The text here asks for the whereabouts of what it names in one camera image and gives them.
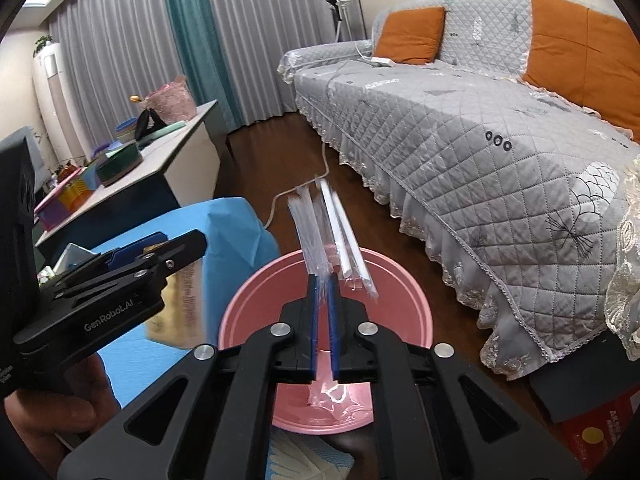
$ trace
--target quilted sofa cover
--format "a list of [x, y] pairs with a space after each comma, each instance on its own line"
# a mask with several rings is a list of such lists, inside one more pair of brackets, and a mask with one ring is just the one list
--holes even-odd
[[[439, 60], [374, 68], [389, 12], [444, 5]], [[492, 335], [482, 362], [510, 379], [604, 329], [621, 177], [640, 152], [592, 110], [518, 82], [530, 0], [419, 0], [382, 12], [372, 40], [285, 54], [300, 111], [425, 240]]]

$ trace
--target pink bowl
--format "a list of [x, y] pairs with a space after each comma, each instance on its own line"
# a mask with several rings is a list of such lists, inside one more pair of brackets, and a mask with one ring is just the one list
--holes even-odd
[[[429, 303], [412, 276], [382, 254], [362, 249], [380, 297], [341, 286], [346, 298], [361, 301], [369, 319], [394, 330], [407, 343], [430, 347], [433, 321]], [[229, 303], [220, 325], [220, 348], [243, 344], [260, 328], [275, 323], [284, 303], [306, 295], [306, 267], [302, 251], [286, 254], [261, 268]], [[318, 373], [311, 386], [280, 384], [273, 424], [306, 434], [334, 434], [373, 422], [369, 383], [338, 384], [333, 380], [326, 307], [318, 323]]]

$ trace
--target blue cloth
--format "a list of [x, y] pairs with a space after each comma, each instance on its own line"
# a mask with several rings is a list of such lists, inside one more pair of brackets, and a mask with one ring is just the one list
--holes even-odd
[[[203, 258], [203, 295], [207, 342], [217, 344], [220, 321], [238, 288], [280, 255], [243, 198], [220, 198], [176, 209], [94, 248], [103, 253], [155, 232], [169, 239], [198, 229], [207, 237]], [[116, 398], [125, 406], [177, 363], [186, 352], [149, 341], [140, 325], [100, 351]]]

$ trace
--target colorful box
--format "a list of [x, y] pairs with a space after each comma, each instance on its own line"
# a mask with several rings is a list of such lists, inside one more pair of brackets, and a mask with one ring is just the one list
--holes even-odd
[[94, 186], [95, 170], [94, 176], [89, 173], [84, 178], [85, 170], [86, 168], [75, 170], [37, 205], [34, 213], [47, 231], [77, 211], [97, 189]]
[[637, 386], [589, 413], [562, 423], [569, 448], [587, 474], [617, 442], [639, 405], [640, 386]]

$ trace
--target potted plant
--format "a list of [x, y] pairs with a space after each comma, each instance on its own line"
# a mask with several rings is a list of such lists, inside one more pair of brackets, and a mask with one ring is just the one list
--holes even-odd
[[38, 41], [36, 41], [36, 50], [33, 51], [33, 57], [36, 57], [46, 45], [48, 41], [53, 41], [53, 38], [49, 35], [41, 37]]

